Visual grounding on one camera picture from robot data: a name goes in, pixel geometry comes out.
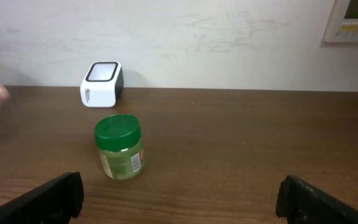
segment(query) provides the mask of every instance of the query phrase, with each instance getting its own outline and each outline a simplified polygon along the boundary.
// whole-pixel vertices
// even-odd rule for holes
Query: yellow sticker
[[[358,26],[342,26],[341,31],[356,31]]]

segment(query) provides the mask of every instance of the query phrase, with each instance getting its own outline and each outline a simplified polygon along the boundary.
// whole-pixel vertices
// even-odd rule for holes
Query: barcode
[[[142,165],[140,164],[139,153],[137,153],[136,155],[132,156],[131,160],[132,160],[132,168],[134,168],[134,172],[140,170]]]

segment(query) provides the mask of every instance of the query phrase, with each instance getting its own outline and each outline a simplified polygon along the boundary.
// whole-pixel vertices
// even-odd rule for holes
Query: jar lid
[[[99,149],[120,152],[134,147],[139,142],[139,121],[129,114],[110,116],[99,121],[94,129],[94,136]]]

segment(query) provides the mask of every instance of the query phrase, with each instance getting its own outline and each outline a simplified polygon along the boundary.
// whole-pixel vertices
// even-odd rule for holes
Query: small white electronic device
[[[358,0],[336,0],[325,42],[358,42]]]
[[[124,88],[121,64],[118,62],[96,62],[89,68],[82,81],[80,92],[82,103],[87,107],[112,107]]]

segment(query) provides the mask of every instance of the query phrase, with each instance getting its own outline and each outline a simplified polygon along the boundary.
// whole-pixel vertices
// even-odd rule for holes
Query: jar
[[[113,179],[129,179],[144,167],[144,151],[138,119],[118,114],[102,119],[94,129],[104,172]]]

